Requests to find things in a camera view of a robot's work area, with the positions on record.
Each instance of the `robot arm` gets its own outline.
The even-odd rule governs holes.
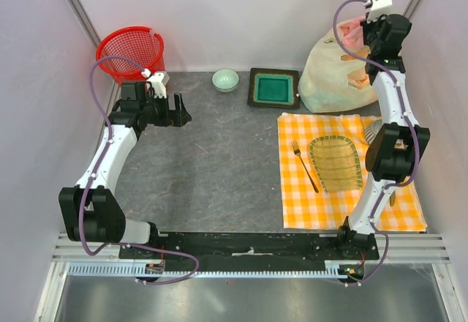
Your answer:
[[[86,199],[84,230],[90,242],[131,242],[145,244],[156,226],[125,217],[113,193],[125,159],[148,124],[182,127],[192,117],[179,93],[174,94],[175,110],[169,109],[165,84],[166,72],[157,72],[146,81],[126,82],[121,86],[121,99],[109,115],[113,135],[105,129],[101,144],[86,172],[74,187],[65,187],[58,196],[65,228],[70,240],[79,241],[78,213],[89,177],[94,179]],[[102,151],[108,147],[99,170],[93,169]]]
[[[366,65],[378,96],[383,124],[366,153],[369,172],[366,186],[355,210],[339,230],[341,244],[352,243],[364,249],[374,241],[374,226],[395,191],[395,187],[389,185],[402,183],[413,172],[415,146],[408,123],[415,128],[420,157],[430,137],[429,129],[419,127],[412,113],[405,86],[405,68],[399,55],[412,24],[404,16],[390,13],[391,0],[367,0],[365,7],[370,10],[361,26],[364,45],[370,48],[368,59],[386,69],[370,63]],[[402,143],[403,147],[396,146],[397,143]]]

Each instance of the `checkered tablecloth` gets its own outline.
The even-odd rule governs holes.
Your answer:
[[[278,118],[279,160],[285,228],[336,229],[358,203],[362,189],[327,193],[323,190],[309,155],[313,139],[325,135],[343,135],[358,151],[363,183],[367,180],[364,164],[368,145],[364,129],[377,117],[312,116],[283,113]],[[295,139],[309,172],[319,187],[314,192],[301,161],[294,155],[291,140]],[[394,207],[388,204],[378,223],[383,231],[424,231],[426,222],[414,184],[397,188]]]

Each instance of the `fork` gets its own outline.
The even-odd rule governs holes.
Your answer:
[[[292,140],[291,141],[291,146],[292,146],[292,149],[294,150],[294,155],[299,157],[299,159],[301,160],[302,165],[304,166],[304,170],[306,170],[307,176],[309,176],[310,182],[312,183],[312,186],[314,187],[315,192],[319,192],[319,189],[317,188],[317,185],[315,185],[314,180],[312,179],[312,177],[310,176],[309,171],[307,170],[306,164],[302,160],[301,150],[299,149],[298,142],[295,141],[295,140]]]

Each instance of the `light green bowl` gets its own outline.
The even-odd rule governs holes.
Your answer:
[[[223,69],[213,75],[213,85],[223,93],[228,93],[236,88],[239,83],[239,75],[236,71]]]

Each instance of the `gray table surface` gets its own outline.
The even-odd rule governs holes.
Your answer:
[[[250,107],[249,72],[230,93],[213,87],[212,74],[170,74],[168,91],[183,93],[193,120],[147,127],[124,164],[117,201],[128,218],[163,231],[291,231],[283,229],[277,118],[310,112]],[[354,113],[380,110],[374,103],[346,112]]]

